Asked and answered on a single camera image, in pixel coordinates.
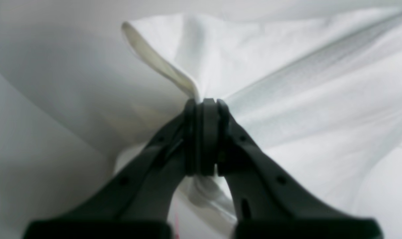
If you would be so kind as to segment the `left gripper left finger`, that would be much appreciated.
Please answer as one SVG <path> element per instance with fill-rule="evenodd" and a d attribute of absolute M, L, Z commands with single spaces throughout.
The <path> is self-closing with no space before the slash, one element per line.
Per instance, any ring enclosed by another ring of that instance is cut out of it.
<path fill-rule="evenodd" d="M 198 169 L 197 104 L 162 127 L 147 146 L 93 197 L 62 216 L 29 224 L 25 239 L 172 239 L 173 194 Z"/>

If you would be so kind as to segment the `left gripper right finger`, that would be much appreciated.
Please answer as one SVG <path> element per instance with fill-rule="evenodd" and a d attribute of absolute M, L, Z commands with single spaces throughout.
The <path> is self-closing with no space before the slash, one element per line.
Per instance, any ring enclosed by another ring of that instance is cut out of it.
<path fill-rule="evenodd" d="M 237 215 L 233 239 L 381 239 L 374 219 L 349 216 L 267 156 L 222 100 L 201 105 L 201 175 L 223 176 Z"/>

